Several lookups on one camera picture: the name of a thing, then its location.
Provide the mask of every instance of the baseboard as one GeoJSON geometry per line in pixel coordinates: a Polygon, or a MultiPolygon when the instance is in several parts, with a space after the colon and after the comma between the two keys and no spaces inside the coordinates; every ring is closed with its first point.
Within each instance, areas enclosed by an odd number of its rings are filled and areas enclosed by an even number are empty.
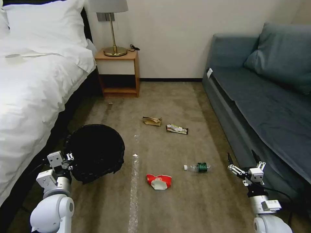
{"type": "Polygon", "coordinates": [[[202,82],[201,78],[140,78],[141,82],[202,82]]]}

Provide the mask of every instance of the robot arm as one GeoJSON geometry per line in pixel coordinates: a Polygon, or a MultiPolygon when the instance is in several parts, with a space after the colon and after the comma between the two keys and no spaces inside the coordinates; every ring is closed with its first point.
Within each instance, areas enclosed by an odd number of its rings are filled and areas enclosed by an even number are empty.
{"type": "Polygon", "coordinates": [[[243,180],[248,188],[248,197],[251,199],[252,209],[256,215],[254,219],[255,233],[293,233],[291,228],[279,217],[273,215],[282,207],[278,200],[269,200],[268,193],[264,190],[265,162],[258,162],[255,168],[248,172],[235,166],[228,153],[228,170],[243,180]]]}
{"type": "Polygon", "coordinates": [[[71,233],[71,218],[75,211],[74,201],[65,194],[56,194],[43,199],[32,211],[32,232],[71,233]]]}
{"type": "Polygon", "coordinates": [[[43,200],[32,211],[30,224],[32,232],[71,233],[71,219],[75,204],[70,198],[71,154],[65,160],[60,151],[48,155],[52,169],[41,172],[37,182],[44,188],[43,200]]]}

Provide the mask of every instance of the lamp shade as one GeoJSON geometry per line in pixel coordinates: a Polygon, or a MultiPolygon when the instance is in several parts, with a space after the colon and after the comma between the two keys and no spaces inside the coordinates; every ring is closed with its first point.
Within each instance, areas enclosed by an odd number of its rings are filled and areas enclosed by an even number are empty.
{"type": "Polygon", "coordinates": [[[91,11],[99,13],[116,13],[128,11],[126,0],[90,0],[91,11]]]}

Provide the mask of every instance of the cable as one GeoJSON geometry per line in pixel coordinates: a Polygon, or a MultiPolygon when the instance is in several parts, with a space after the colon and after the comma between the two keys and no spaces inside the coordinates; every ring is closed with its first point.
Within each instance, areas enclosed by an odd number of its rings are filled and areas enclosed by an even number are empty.
{"type": "Polygon", "coordinates": [[[264,186],[262,186],[262,185],[259,185],[259,184],[255,183],[255,182],[253,182],[253,181],[251,181],[251,182],[252,182],[253,184],[257,185],[258,187],[261,187],[261,188],[263,188],[263,189],[265,189],[265,190],[269,190],[269,191],[273,191],[273,192],[277,192],[277,193],[283,194],[284,196],[286,196],[286,197],[290,200],[290,202],[291,202],[291,211],[290,211],[289,216],[288,216],[288,225],[289,225],[289,227],[291,227],[291,224],[292,224],[292,217],[293,217],[293,208],[294,208],[294,202],[293,202],[292,198],[291,198],[288,194],[283,193],[282,191],[279,191],[279,190],[276,190],[276,189],[272,189],[272,188],[264,187],[264,186]]]}
{"type": "Polygon", "coordinates": [[[45,164],[46,164],[46,159],[43,159],[43,160],[42,160],[42,163],[41,163],[40,165],[38,165],[37,167],[35,167],[35,168],[30,172],[30,174],[33,173],[34,171],[36,171],[40,166],[44,166],[45,164]]]}
{"type": "Polygon", "coordinates": [[[134,49],[134,50],[128,50],[130,52],[134,52],[135,50],[137,50],[137,51],[140,50],[140,48],[135,47],[133,44],[130,44],[130,47],[131,47],[131,49],[134,49]]]}

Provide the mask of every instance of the trash can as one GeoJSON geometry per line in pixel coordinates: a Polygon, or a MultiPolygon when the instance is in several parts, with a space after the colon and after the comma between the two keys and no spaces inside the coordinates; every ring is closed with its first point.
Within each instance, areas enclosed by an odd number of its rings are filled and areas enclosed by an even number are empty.
{"type": "Polygon", "coordinates": [[[65,153],[75,158],[71,171],[83,184],[120,170],[124,163],[125,145],[120,134],[106,125],[85,125],[70,136],[65,143],[65,153]]]}

